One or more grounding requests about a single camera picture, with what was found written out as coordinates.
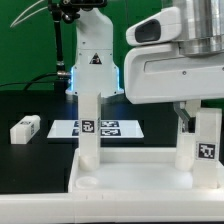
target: warning label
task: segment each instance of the warning label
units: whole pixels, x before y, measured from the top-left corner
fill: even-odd
[[[102,65],[102,62],[100,60],[100,57],[99,57],[99,55],[97,53],[92,58],[90,64],[92,64],[92,65]]]

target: white block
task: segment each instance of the white block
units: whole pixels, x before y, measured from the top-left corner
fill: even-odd
[[[40,117],[26,116],[10,129],[11,144],[27,144],[40,129]]]
[[[196,116],[193,186],[217,188],[222,111],[201,109]]]
[[[91,171],[100,164],[101,95],[81,94],[78,110],[80,167]]]

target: green background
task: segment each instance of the green background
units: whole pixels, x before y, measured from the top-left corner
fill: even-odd
[[[54,27],[52,17],[47,10],[15,28],[10,28],[15,18],[36,1],[1,0],[0,85],[30,81],[36,76],[56,70]],[[47,1],[36,6],[35,10],[46,5]],[[114,61],[121,69],[120,84],[122,87],[124,59],[131,49],[126,43],[126,30],[135,23],[159,12],[160,9],[160,0],[109,0],[108,6],[101,9],[114,24]],[[62,37],[66,68],[70,70],[76,55],[75,23],[72,25],[62,23]],[[0,90],[20,90],[23,87],[21,85],[7,86]],[[53,86],[52,84],[38,84],[32,86],[32,89],[53,89]]]

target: white pillar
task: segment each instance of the white pillar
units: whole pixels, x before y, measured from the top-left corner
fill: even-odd
[[[218,188],[221,109],[201,109],[196,116],[193,187]]]
[[[80,168],[92,171],[100,164],[101,95],[79,95],[78,113]]]

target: black table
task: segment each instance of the black table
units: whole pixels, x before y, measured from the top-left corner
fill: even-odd
[[[67,185],[77,140],[50,141],[54,120],[76,120],[77,103],[53,91],[0,92],[0,194],[62,193]],[[26,115],[41,117],[40,131],[27,145],[11,145],[9,130]],[[103,120],[138,120],[141,141],[102,140],[104,147],[175,147],[178,118],[172,103],[102,105]]]

